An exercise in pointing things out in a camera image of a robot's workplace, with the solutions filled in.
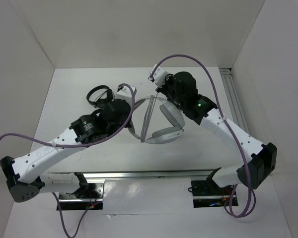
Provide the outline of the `white over-ear headphones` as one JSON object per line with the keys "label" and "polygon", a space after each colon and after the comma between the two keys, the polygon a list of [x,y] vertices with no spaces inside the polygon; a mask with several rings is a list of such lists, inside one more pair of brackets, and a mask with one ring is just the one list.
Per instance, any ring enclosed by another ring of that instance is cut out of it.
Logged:
{"label": "white over-ear headphones", "polygon": [[151,95],[136,100],[134,112],[136,117],[131,121],[128,131],[141,143],[167,144],[184,133],[182,113],[162,97]]}

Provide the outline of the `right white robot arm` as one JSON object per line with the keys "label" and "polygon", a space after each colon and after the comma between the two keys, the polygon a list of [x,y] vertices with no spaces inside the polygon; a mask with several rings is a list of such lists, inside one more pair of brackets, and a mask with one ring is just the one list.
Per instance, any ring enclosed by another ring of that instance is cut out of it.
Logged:
{"label": "right white robot arm", "polygon": [[219,194],[233,184],[257,189],[275,169],[277,147],[255,139],[221,115],[216,103],[198,93],[196,80],[190,73],[155,72],[150,80],[156,84],[156,91],[165,95],[187,118],[212,132],[236,154],[245,156],[246,164],[218,168],[209,175],[207,189],[211,194]]}

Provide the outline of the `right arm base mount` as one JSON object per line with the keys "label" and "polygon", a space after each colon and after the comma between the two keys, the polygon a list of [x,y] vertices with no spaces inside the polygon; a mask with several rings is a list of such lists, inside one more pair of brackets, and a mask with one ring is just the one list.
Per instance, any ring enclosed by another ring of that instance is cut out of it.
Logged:
{"label": "right arm base mount", "polygon": [[233,185],[211,188],[206,180],[192,180],[188,191],[193,196],[194,208],[224,207],[229,202]]}

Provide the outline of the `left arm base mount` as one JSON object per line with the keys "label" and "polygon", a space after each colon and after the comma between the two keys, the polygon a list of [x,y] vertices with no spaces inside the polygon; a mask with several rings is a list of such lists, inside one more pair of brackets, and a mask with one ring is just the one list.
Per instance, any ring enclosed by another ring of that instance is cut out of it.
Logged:
{"label": "left arm base mount", "polygon": [[74,194],[60,192],[58,195],[61,210],[63,211],[78,211],[85,210],[102,210],[105,180],[96,179],[88,184],[88,190],[79,197]]}

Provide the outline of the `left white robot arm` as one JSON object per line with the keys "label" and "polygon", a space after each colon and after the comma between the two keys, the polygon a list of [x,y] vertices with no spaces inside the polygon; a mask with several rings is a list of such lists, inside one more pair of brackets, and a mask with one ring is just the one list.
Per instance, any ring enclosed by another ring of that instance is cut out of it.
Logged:
{"label": "left white robot arm", "polygon": [[49,173],[47,170],[94,144],[100,144],[130,124],[133,107],[115,99],[103,109],[83,115],[62,134],[27,155],[1,159],[8,190],[17,203],[28,201],[40,193],[65,192],[82,198],[92,186],[81,172]]}

